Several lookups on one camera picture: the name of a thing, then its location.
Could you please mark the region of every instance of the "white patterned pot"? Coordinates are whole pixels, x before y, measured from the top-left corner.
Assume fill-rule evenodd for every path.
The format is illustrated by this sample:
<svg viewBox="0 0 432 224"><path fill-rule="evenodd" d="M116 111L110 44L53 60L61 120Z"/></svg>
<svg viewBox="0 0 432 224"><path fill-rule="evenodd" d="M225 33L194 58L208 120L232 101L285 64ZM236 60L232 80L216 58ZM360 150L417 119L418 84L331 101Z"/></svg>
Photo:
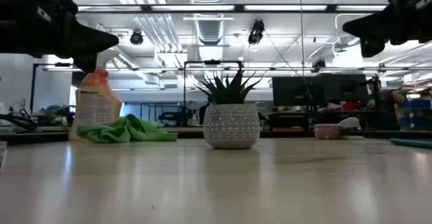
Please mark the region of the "white patterned pot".
<svg viewBox="0 0 432 224"><path fill-rule="evenodd" d="M211 105L205 111L204 137L213 148L250 148L257 142L260 130L254 105Z"/></svg>

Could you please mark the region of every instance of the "cable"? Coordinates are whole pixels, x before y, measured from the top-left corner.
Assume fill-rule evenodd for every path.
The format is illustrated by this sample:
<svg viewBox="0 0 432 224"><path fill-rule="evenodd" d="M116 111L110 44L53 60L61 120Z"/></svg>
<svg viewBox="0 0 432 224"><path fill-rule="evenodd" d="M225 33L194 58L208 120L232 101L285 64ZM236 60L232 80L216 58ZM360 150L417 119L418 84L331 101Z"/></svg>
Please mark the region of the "cable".
<svg viewBox="0 0 432 224"><path fill-rule="evenodd" d="M304 77L304 30L303 30L303 0L300 0L300 27L302 30L302 74Z"/></svg>
<svg viewBox="0 0 432 224"><path fill-rule="evenodd" d="M288 63L288 61L285 60L284 56L281 54L281 52L279 51L279 49L277 49L277 47L276 47L275 43L273 42L273 40L271 40L271 37L270 37L270 35L267 33L267 31L264 30L264 32L265 32L265 35L267 35L267 37L269 37L269 40L270 40L271 44L273 45L273 47L275 48L275 50L277 51L277 53L279 54L279 56L281 57L281 59L283 60L283 62L285 62L285 63L288 65L288 67L291 68L292 71L293 71L295 74L297 74L297 76L300 76L300 77L301 77L301 75L300 75L296 70L294 70L294 69L292 68L292 66Z"/></svg>

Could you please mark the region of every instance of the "succulent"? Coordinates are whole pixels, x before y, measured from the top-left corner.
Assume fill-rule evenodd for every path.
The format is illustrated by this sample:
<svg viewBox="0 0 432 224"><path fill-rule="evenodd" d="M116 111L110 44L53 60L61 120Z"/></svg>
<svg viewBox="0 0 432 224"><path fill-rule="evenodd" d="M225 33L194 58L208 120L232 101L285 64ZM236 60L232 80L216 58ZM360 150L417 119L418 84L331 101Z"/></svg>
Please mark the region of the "succulent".
<svg viewBox="0 0 432 224"><path fill-rule="evenodd" d="M242 71L242 64L239 63L239 68L234 76L233 80L228 80L228 75L225 79L225 85L223 85L223 82L221 79L217 76L215 76L215 84L213 84L210 79L206 80L204 78L204 81L200 80L202 84L204 84L207 89L209 89L210 92L207 92L206 90L200 88L199 86L196 86L199 90L203 91L205 94L207 94L209 97L212 98L213 102L217 105L222 104L243 104L244 99L246 98L247 94L249 93L252 88L257 85L262 78L255 82L254 84L246 87L246 84L248 83L249 79L255 75L251 75L243 84L243 72Z"/></svg>

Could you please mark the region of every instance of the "computer monitor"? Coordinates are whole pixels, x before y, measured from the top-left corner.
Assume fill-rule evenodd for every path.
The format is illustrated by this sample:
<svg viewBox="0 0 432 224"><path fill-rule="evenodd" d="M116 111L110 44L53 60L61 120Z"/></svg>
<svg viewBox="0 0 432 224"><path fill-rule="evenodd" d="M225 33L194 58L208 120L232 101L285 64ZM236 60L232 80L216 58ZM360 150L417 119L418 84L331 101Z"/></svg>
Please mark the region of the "computer monitor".
<svg viewBox="0 0 432 224"><path fill-rule="evenodd" d="M364 74L318 75L325 101L359 101L369 98Z"/></svg>
<svg viewBox="0 0 432 224"><path fill-rule="evenodd" d="M273 83L273 104L278 106L318 105L320 94L315 77L276 77Z"/></svg>

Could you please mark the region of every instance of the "ceiling duct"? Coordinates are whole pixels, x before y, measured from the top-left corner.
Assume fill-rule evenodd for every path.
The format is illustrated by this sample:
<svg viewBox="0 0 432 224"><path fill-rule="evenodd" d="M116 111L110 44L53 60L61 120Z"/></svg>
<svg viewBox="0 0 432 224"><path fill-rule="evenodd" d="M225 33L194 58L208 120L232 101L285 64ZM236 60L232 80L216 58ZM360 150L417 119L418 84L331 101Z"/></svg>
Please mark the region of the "ceiling duct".
<svg viewBox="0 0 432 224"><path fill-rule="evenodd" d="M226 0L191 0L193 3L225 3ZM195 14L196 18L223 18L223 14L213 14L213 15L204 15L204 14ZM209 20L197 20L194 21L196 33L198 35L198 41L206 46L213 46L212 49L215 49L215 45L218 45L223 38L223 21L209 21ZM205 53L206 47L200 47L200 54ZM220 50L220 53L216 53L218 56L222 54L223 48L217 48Z"/></svg>

